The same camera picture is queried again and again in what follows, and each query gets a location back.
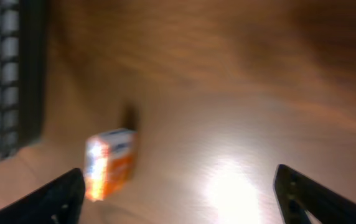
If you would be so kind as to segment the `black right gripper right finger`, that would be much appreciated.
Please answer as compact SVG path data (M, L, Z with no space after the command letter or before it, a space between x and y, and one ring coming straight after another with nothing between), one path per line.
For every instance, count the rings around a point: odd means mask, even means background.
M307 213L325 224L356 224L356 203L287 165L277 166L274 191L285 224L310 223Z

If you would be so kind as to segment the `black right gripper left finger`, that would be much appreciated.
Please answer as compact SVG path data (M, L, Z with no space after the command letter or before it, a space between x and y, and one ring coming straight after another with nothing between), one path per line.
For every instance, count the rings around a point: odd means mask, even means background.
M82 171L74 168L0 209L0 224L77 224L84 196Z

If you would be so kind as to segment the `small orange carton box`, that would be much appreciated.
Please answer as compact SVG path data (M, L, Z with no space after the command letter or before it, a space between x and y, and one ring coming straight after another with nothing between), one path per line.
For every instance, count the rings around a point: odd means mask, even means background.
M86 141L85 196L102 201L123 188L134 167L136 131L120 128L96 134Z

